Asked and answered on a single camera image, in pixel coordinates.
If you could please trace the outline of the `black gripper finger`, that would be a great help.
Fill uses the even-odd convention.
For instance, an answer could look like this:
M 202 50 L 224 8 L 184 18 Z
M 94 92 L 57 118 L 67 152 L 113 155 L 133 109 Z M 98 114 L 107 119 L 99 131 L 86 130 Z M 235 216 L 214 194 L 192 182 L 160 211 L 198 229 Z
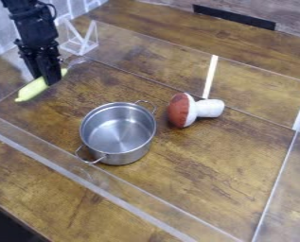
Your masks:
M 35 60 L 35 53 L 31 50 L 21 50 L 19 56 L 23 59 L 34 78 L 41 77 L 41 71 Z
M 38 75 L 43 77 L 47 86 L 54 85 L 62 78 L 58 52 L 39 52 L 35 61 Z

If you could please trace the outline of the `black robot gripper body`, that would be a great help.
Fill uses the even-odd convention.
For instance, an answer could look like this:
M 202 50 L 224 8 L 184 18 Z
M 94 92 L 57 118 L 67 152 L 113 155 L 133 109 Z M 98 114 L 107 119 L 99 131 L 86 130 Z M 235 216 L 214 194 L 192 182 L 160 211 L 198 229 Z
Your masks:
M 57 12 L 50 9 L 12 9 L 19 37 L 14 43 L 22 57 L 58 56 Z

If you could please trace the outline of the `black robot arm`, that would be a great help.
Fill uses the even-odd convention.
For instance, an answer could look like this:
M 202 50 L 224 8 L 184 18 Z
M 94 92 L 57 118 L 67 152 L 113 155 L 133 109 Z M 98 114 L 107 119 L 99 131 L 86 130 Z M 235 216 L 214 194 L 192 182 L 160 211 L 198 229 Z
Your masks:
M 55 6 L 39 0 L 0 0 L 10 11 L 19 39 L 14 41 L 34 78 L 47 86 L 61 80 Z

